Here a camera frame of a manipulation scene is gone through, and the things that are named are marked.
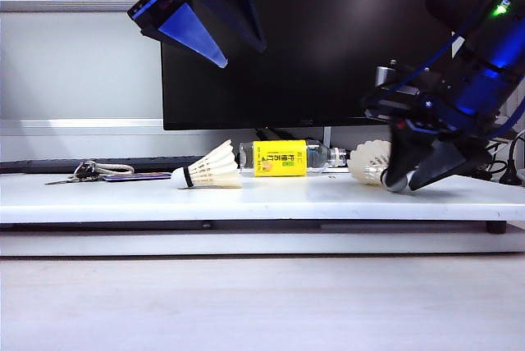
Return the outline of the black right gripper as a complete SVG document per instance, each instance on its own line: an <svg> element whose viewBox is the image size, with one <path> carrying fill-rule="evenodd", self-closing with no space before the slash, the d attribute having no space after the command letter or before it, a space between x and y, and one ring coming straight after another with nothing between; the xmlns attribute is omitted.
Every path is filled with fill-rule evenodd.
<svg viewBox="0 0 525 351"><path fill-rule="evenodd" d="M491 159L487 140L502 134L496 118L506 99L506 74L422 75L412 80L386 75L363 98L367 116L389 125L383 185L390 192L402 191L416 166L409 181L412 191L450 176L470 176Z"/></svg>

